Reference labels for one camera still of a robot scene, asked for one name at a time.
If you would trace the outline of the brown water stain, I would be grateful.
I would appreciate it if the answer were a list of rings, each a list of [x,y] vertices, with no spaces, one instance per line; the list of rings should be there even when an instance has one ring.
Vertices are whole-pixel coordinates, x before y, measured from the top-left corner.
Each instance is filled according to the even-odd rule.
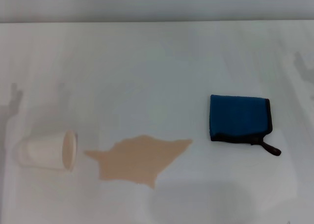
[[[110,150],[84,154],[98,162],[101,180],[125,180],[154,189],[157,176],[191,144],[191,139],[166,141],[141,135],[117,142]]]

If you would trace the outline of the white paper cup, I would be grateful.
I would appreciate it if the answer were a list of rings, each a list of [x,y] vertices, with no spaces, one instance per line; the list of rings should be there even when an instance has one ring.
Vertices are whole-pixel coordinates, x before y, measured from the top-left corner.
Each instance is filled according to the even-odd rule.
[[[68,130],[24,139],[17,146],[16,156],[23,167],[72,171],[77,149],[77,135]]]

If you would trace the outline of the blue rag with black trim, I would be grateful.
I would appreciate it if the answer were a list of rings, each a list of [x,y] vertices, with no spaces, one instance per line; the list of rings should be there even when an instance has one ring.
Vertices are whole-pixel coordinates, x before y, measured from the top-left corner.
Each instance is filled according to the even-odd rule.
[[[270,100],[258,97],[211,95],[209,136],[212,141],[260,145],[268,153],[281,151],[264,142],[273,130]]]

